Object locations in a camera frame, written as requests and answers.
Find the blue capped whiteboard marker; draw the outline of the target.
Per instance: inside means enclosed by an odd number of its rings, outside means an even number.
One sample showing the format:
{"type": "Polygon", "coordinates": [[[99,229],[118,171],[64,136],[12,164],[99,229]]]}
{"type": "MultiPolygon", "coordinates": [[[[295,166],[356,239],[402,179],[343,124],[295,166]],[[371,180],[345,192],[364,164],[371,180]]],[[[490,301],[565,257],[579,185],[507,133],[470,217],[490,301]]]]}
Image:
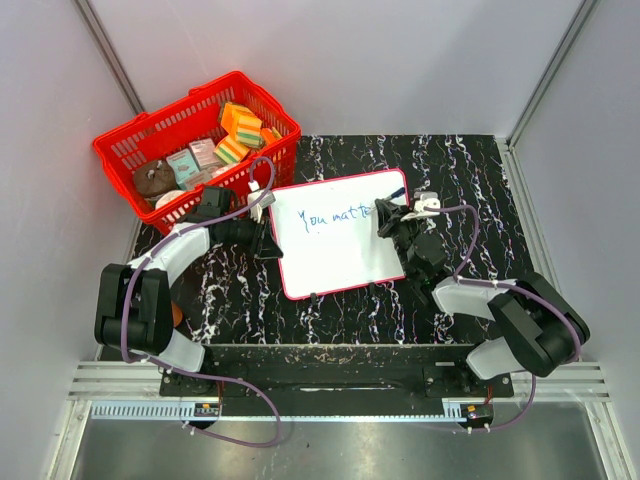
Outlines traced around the blue capped whiteboard marker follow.
{"type": "MultiPolygon", "coordinates": [[[[389,195],[387,195],[387,196],[385,196],[383,198],[377,198],[377,199],[390,199],[390,200],[393,200],[395,202],[396,199],[405,198],[405,193],[406,193],[406,188],[405,187],[401,187],[401,188],[395,190],[394,192],[392,192],[391,194],[389,194],[389,195]]],[[[370,215],[373,215],[374,213],[376,213],[375,200],[374,200],[374,205],[370,209],[370,212],[369,212],[370,215]]]]}

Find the pink framed whiteboard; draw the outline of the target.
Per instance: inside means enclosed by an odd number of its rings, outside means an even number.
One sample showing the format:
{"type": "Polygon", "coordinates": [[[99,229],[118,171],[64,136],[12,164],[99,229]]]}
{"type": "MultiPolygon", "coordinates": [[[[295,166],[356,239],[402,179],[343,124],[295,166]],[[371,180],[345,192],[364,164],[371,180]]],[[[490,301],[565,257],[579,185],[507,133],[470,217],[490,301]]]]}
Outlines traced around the pink framed whiteboard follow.
{"type": "Polygon", "coordinates": [[[399,280],[404,277],[393,241],[378,236],[374,201],[397,191],[408,204],[400,169],[277,188],[269,207],[273,235],[283,252],[279,268],[293,301],[399,280]]]}

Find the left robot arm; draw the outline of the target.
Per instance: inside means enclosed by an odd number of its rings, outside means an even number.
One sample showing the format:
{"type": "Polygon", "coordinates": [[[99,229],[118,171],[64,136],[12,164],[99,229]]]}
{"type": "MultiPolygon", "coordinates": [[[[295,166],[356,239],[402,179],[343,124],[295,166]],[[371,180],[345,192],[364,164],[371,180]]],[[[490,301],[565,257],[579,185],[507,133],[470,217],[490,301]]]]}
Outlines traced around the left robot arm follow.
{"type": "Polygon", "coordinates": [[[254,190],[250,216],[231,211],[235,194],[223,187],[204,189],[201,201],[170,234],[145,255],[127,264],[109,264],[100,277],[94,337],[129,359],[146,355],[183,371],[182,384],[195,395],[211,392],[215,369],[204,363],[205,347],[176,330],[171,287],[197,259],[216,245],[238,245],[251,256],[280,259],[283,252],[260,212],[274,202],[269,191],[254,190]]]}

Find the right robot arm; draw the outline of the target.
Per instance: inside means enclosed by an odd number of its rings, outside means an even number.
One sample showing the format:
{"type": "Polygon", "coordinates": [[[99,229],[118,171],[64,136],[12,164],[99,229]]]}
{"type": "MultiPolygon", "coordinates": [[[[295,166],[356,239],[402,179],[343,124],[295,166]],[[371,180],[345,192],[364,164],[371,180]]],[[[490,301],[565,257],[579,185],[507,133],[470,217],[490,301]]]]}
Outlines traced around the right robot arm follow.
{"type": "Polygon", "coordinates": [[[583,318],[541,274],[519,279],[465,278],[461,269],[446,267],[439,237],[423,232],[417,222],[430,215],[468,210],[473,216],[472,240],[479,233],[477,211],[470,205],[442,208],[427,200],[398,205],[391,197],[374,203],[378,231],[393,242],[406,280],[424,303],[449,315],[494,321],[500,337],[476,346],[454,375],[456,387],[468,396],[486,389],[491,379],[526,371],[547,377],[557,367],[576,361],[591,332],[583,318]]]}

